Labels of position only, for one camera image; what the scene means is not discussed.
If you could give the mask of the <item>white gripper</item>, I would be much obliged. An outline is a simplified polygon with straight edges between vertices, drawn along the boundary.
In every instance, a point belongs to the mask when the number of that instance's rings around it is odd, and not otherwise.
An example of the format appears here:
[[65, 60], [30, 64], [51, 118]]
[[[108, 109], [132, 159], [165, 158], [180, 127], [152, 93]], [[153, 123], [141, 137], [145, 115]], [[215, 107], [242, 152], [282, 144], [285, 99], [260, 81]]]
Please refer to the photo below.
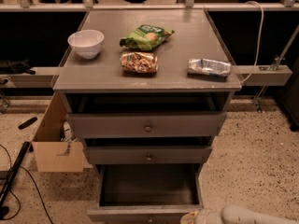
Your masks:
[[221, 213], [210, 209], [192, 211], [180, 219], [180, 224], [223, 224]]

